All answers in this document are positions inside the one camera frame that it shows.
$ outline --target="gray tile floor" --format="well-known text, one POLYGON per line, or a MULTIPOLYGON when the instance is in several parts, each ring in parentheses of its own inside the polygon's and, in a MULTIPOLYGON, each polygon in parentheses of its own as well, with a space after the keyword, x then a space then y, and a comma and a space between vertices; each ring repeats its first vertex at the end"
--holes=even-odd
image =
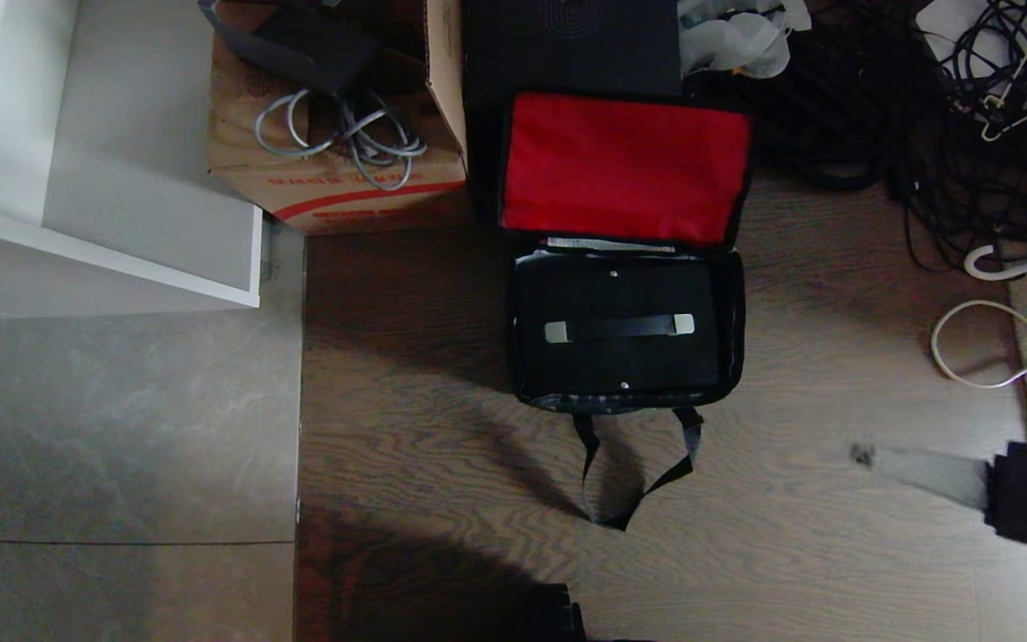
POLYGON ((260 309, 0 320, 0 639, 291 639, 303 240, 260 309))

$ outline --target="gray cable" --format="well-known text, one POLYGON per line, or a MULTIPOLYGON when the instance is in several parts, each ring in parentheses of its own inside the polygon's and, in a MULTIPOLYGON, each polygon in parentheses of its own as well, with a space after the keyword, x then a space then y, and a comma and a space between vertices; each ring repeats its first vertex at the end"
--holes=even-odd
POLYGON ((253 126, 253 134, 256 135, 257 143, 260 143, 260 146, 264 147, 265 150, 268 150, 272 154, 280 155, 280 157, 305 158, 330 149, 337 141, 343 141, 347 143, 347 150, 351 161, 354 162, 354 168, 372 186, 378 187, 384 192, 392 192, 398 190, 400 187, 407 184, 408 180, 411 180, 411 172, 415 163, 415 158, 420 157, 420 155, 423 155, 427 151, 427 144, 396 117, 394 111, 387 106, 387 103, 378 93, 375 93, 371 89, 364 90, 367 99, 370 99, 378 107, 362 118, 358 117, 357 97, 353 97, 353 95, 332 97, 335 100, 335 105, 339 107, 339 124, 334 134, 317 145, 310 145, 305 141, 296 130, 296 125, 294 124, 296 106, 310 93, 310 89, 300 89, 295 93, 289 93, 288 97, 277 98, 271 105, 265 107, 264 111, 261 111, 260 115, 257 115, 256 125, 253 126), (282 106, 287 106, 284 123, 288 126, 289 133, 293 136, 294 142, 299 146, 297 149, 280 149, 280 147, 270 145, 264 139, 262 127, 264 127, 265 118, 268 118, 268 115, 282 106), (390 122, 392 129, 395 131, 395 145, 376 141, 367 131, 367 127, 371 123, 383 118, 386 118, 390 122), (403 161, 403 176, 395 183, 380 183, 374 176, 371 176, 371 172, 368 169, 369 164, 389 166, 400 161, 400 159, 403 161))

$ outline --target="black bag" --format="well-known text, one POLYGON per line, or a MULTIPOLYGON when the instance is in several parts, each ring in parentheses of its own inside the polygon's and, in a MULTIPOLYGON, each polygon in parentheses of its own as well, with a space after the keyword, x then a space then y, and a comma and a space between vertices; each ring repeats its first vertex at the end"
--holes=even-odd
POLYGON ((514 261, 509 365, 518 399, 594 415, 673 408, 687 455, 640 500, 692 471, 696 406, 739 382, 743 264, 733 251, 751 179, 747 114, 650 99, 523 92, 505 135, 502 226, 537 237, 514 261))

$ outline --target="white cable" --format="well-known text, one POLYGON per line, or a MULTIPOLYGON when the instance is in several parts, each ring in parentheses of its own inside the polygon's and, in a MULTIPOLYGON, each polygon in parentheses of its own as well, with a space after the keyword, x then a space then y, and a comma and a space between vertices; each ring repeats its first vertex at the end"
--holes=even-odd
POLYGON ((387 107, 387 103, 378 93, 375 93, 371 89, 366 90, 367 97, 375 105, 378 105, 378 107, 362 118, 358 117, 357 105, 354 98, 332 97, 335 100, 335 104, 339 107, 339 125, 335 129, 335 133, 329 136, 326 141, 312 146, 296 130, 296 123, 294 122, 296 106, 305 97, 308 97, 310 92, 310 89, 300 89, 295 93, 289 93, 288 97, 277 98, 268 107, 265 107, 260 115, 257 115, 256 123, 253 125, 253 135, 256 136, 256 141, 260 143, 261 147, 264 147, 265 150, 268 150, 272 154, 278 155, 278 157, 305 158, 326 151, 337 141, 345 141, 355 169, 372 186, 386 192, 392 192, 398 190, 400 187, 407 184, 408 180, 411 180, 411 173, 415 163, 414 158, 420 157, 420 155, 423 155, 427 151, 427 144, 419 136, 412 133, 410 127, 405 125, 394 115, 390 107, 387 107), (284 125, 288 126, 289 134, 293 136, 294 142, 299 146, 296 149, 280 149, 280 147, 272 146, 272 144, 264 139, 265 118, 268 118, 268 115, 282 106, 287 106, 284 125), (383 118, 392 125, 391 129, 394 129, 395 138, 398 139, 396 145, 383 144, 368 134, 367 127, 371 123, 383 118), (389 166, 400 161, 400 159, 403 161, 403 176, 395 183, 386 184, 379 182, 368 169, 368 164, 389 166))
POLYGON ((966 386, 973 386, 975 388, 981 388, 981 389, 1003 388, 1010 385, 1010 383, 1015 382, 1017 379, 1024 377, 1024 375, 1027 375, 1027 369, 1020 370, 1019 373, 1016 373, 1012 375, 1010 378, 1005 379, 1005 381, 998 383, 971 382, 969 379, 962 378, 957 373, 954 373, 953 370, 950 370, 949 366, 946 366, 945 361, 943 361, 942 358, 941 350, 938 349, 938 336, 942 333, 942 326, 945 326, 946 322, 949 322, 949 318, 952 318, 954 314, 961 312, 962 309, 978 305, 985 305, 988 307, 994 307, 997 309, 1005 310, 1005 312, 1016 316, 1017 318, 1020 318, 1020 320, 1027 326, 1027 316, 1024 316, 1024 314, 1017 312, 1016 309, 1011 308, 1007 305, 994 303, 994 301, 984 301, 984 300, 965 301, 965 303, 958 305, 953 309, 950 309, 949 312, 946 312, 944 315, 942 315, 942 318, 938 318, 937 325, 934 326, 934 332, 929 334, 929 352, 934 353, 934 363, 937 363, 938 368, 941 369, 943 373, 945 373, 946 377, 953 379, 953 381, 955 382, 962 382, 965 383, 966 386))

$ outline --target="wooden floor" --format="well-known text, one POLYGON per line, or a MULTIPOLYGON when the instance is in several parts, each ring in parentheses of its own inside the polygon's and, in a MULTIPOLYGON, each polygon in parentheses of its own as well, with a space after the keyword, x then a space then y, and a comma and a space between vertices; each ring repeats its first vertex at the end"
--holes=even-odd
MULTIPOLYGON (((509 639, 517 595, 556 581, 596 639, 1027 642, 1027 547, 848 459, 861 439, 991 456, 1023 438, 1017 391, 947 382, 925 348, 942 312, 1003 289, 912 267, 880 191, 758 179, 737 246, 745 378, 702 408, 695 475, 622 535, 578 519, 567 418, 506 391, 504 235, 311 239, 299 639, 509 639)), ((1015 358, 992 312, 944 340, 959 369, 1015 358)), ((602 425, 594 495, 681 455, 669 412, 602 425)))

